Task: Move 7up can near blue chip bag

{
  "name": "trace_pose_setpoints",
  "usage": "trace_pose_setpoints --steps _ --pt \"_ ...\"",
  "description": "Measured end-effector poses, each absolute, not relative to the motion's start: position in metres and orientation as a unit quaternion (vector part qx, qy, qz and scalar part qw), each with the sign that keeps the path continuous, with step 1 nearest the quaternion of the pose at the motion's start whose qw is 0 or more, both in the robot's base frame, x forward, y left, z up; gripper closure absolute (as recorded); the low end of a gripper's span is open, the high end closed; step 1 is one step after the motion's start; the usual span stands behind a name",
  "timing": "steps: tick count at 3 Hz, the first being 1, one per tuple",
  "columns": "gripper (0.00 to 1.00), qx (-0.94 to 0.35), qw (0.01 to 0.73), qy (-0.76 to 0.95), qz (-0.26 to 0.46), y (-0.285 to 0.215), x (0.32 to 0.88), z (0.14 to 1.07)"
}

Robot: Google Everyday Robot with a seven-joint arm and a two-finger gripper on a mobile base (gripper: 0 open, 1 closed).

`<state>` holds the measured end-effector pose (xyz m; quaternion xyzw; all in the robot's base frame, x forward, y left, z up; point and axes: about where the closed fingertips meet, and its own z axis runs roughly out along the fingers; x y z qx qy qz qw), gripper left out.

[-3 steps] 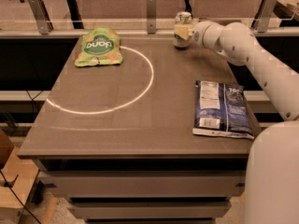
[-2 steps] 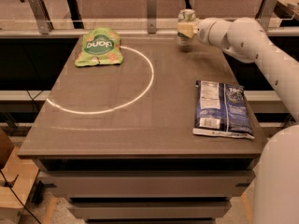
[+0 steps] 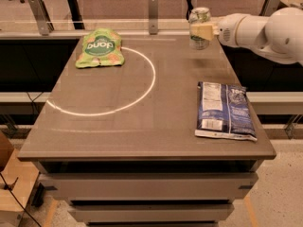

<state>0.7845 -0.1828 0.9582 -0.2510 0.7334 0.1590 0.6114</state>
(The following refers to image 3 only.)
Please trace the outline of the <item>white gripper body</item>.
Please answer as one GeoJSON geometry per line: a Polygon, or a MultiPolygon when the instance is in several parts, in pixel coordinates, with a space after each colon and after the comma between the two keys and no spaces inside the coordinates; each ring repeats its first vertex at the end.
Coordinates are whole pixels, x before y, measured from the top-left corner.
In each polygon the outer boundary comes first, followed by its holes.
{"type": "Polygon", "coordinates": [[[219,41],[222,45],[242,47],[244,19],[247,14],[234,13],[227,15],[218,23],[219,41]]]}

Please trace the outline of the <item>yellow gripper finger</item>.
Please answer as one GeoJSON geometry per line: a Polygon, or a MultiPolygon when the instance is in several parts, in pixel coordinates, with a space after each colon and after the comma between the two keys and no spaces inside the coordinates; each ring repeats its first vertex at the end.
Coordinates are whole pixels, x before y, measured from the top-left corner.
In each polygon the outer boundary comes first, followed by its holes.
{"type": "Polygon", "coordinates": [[[212,41],[218,34],[218,26],[216,23],[192,24],[190,26],[190,34],[208,41],[212,41]]]}

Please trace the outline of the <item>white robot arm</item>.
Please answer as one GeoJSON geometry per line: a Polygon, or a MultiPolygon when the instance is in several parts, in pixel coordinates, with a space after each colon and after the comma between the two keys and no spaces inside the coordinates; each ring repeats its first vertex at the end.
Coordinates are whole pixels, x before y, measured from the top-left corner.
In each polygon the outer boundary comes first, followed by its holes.
{"type": "Polygon", "coordinates": [[[217,36],[222,45],[246,48],[270,61],[303,64],[302,9],[279,9],[270,16],[234,13],[193,24],[189,31],[208,41],[217,36]]]}

